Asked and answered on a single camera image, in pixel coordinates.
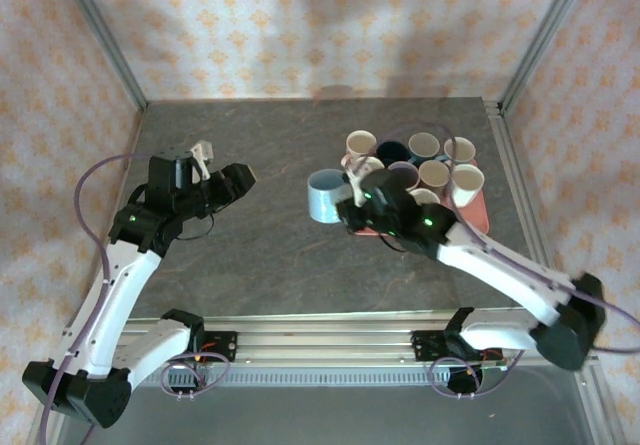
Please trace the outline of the large pale blue mug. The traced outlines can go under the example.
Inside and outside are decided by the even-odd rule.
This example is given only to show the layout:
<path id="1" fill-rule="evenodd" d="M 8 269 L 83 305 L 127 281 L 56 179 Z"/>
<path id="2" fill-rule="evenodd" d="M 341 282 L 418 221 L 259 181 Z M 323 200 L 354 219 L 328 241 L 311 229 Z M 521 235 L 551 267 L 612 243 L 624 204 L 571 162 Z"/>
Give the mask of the large pale blue mug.
<path id="1" fill-rule="evenodd" d="M 323 169 L 312 173 L 307 180 L 309 215 L 321 224 L 340 222 L 337 204 L 353 195 L 351 185 L 338 169 Z"/>

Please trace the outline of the large beige pink mug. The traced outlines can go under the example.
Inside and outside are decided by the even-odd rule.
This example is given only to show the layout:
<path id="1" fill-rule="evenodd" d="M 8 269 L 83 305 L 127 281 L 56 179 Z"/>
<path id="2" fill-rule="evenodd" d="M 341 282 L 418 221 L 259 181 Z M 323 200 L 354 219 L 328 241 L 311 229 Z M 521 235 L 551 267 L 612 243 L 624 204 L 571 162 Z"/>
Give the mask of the large beige pink mug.
<path id="1" fill-rule="evenodd" d="M 411 191 L 420 183 L 419 170 L 408 161 L 397 161 L 389 165 L 388 170 L 400 180 L 403 188 Z"/>

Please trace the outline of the navy blue mug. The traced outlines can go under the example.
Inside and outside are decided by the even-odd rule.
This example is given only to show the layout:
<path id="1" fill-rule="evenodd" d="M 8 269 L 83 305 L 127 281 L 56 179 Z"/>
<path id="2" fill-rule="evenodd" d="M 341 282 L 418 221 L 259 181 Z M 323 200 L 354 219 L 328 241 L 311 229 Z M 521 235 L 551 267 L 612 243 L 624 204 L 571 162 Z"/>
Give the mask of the navy blue mug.
<path id="1" fill-rule="evenodd" d="M 403 143 L 389 140 L 377 146 L 375 157 L 385 166 L 390 166 L 396 162 L 409 161 L 411 159 L 411 152 Z"/>

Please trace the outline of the grey mug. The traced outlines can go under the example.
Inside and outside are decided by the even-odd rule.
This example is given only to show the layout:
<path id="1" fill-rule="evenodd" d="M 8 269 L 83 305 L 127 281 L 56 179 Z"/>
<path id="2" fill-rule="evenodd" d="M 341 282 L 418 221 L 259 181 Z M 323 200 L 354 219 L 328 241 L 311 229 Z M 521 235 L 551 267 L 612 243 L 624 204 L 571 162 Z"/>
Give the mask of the grey mug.
<path id="1" fill-rule="evenodd" d="M 421 183 L 432 191 L 439 192 L 449 183 L 450 171 L 443 162 L 427 160 L 419 166 L 418 172 Z"/>

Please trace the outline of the pale pink mug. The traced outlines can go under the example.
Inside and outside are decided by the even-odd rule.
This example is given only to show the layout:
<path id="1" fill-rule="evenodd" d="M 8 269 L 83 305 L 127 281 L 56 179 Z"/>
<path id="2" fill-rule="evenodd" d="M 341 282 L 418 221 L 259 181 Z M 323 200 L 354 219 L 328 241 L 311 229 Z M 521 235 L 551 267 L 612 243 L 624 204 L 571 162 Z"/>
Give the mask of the pale pink mug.
<path id="1" fill-rule="evenodd" d="M 345 141 L 345 155 L 341 160 L 341 165 L 345 167 L 353 158 L 369 154 L 375 150 L 377 138 L 374 134 L 366 130 L 356 130 L 351 132 Z"/>

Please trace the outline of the white ribbed mug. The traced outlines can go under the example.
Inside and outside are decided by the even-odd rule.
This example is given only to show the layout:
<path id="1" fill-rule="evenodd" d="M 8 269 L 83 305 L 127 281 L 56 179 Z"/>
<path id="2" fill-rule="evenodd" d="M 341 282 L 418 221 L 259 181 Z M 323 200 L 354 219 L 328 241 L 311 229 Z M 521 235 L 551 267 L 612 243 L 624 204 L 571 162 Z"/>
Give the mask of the white ribbed mug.
<path id="1" fill-rule="evenodd" d="M 485 176 L 475 165 L 455 165 L 452 170 L 452 191 L 450 198 L 458 208 L 468 206 L 484 186 Z"/>

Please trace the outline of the pink plastic tray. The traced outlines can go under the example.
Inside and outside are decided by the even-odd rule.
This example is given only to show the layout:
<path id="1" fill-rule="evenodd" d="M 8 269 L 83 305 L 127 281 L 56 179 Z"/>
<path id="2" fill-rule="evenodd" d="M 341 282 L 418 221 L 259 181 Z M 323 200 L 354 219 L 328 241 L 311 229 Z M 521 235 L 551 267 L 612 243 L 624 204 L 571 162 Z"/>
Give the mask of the pink plastic tray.
<path id="1" fill-rule="evenodd" d="M 489 219 L 488 219 L 488 213 L 486 210 L 486 205 L 484 204 L 484 197 L 483 197 L 482 190 L 468 206 L 464 208 L 456 207 L 452 199 L 450 198 L 450 192 L 452 191 L 451 175 L 452 175 L 453 167 L 450 168 L 447 163 L 445 164 L 447 165 L 450 171 L 449 183 L 441 191 L 439 192 L 433 191 L 439 196 L 441 201 L 440 204 L 452 210 L 454 214 L 459 213 L 461 215 L 461 219 L 466 221 L 469 225 L 475 227 L 476 230 L 483 233 L 488 232 Z M 426 188 L 426 187 L 420 181 L 417 188 Z"/>

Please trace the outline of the grey metal panel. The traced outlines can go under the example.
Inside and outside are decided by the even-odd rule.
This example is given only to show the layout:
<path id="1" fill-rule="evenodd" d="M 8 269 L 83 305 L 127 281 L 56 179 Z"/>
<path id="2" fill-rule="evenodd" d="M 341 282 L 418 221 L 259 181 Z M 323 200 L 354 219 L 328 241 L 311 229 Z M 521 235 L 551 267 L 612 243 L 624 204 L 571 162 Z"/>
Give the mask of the grey metal panel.
<path id="1" fill-rule="evenodd" d="M 527 373 L 477 400 L 427 387 L 224 388 L 178 402 L 153 388 L 111 428 L 66 419 L 54 445 L 626 445 L 589 420 L 575 383 Z"/>

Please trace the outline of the aluminium base rail beam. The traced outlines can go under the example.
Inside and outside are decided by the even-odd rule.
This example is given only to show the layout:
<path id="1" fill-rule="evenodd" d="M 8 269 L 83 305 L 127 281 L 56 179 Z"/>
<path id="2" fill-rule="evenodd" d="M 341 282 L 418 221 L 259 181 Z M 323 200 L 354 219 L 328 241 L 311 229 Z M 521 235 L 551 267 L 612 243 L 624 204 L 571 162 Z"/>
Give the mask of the aluminium base rail beam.
<path id="1" fill-rule="evenodd" d="M 593 345 L 578 321 L 540 325 L 518 308 L 217 317 L 201 328 L 238 334 L 234 362 L 272 366 L 422 362 L 411 346 L 412 333 L 420 330 L 457 332 L 473 348 L 500 348 L 504 357 L 532 351 L 570 371 L 582 368 Z"/>

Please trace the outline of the aluminium upright post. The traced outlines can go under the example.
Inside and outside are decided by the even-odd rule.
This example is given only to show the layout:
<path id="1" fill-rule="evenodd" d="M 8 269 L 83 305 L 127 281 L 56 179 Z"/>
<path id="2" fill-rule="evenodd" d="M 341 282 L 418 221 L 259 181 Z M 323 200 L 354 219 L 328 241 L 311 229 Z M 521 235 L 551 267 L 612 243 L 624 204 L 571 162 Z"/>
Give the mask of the aluminium upright post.
<path id="1" fill-rule="evenodd" d="M 497 110 L 502 117 L 507 116 L 516 106 L 517 100 L 523 93 L 530 77 L 547 48 L 554 39 L 556 32 L 570 11 L 576 0 L 551 0 L 551 3 L 541 20 L 515 74 L 507 85 L 502 98 L 497 101 Z"/>
<path id="2" fill-rule="evenodd" d="M 144 111 L 148 105 L 144 92 L 138 83 L 128 61 L 119 46 L 116 37 L 103 17 L 95 0 L 74 0 L 85 18 L 89 28 L 103 49 L 107 59 L 121 80 L 126 92 L 136 105 Z"/>

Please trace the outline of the aluminium frame leg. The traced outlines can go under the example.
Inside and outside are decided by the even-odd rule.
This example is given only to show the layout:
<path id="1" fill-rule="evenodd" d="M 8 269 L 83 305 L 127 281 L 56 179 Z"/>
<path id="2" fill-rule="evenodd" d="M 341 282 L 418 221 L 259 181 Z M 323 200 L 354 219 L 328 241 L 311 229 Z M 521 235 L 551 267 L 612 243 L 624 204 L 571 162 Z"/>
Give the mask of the aluminium frame leg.
<path id="1" fill-rule="evenodd" d="M 575 375 L 594 445 L 626 445 L 613 396 L 600 362 L 595 359 Z"/>

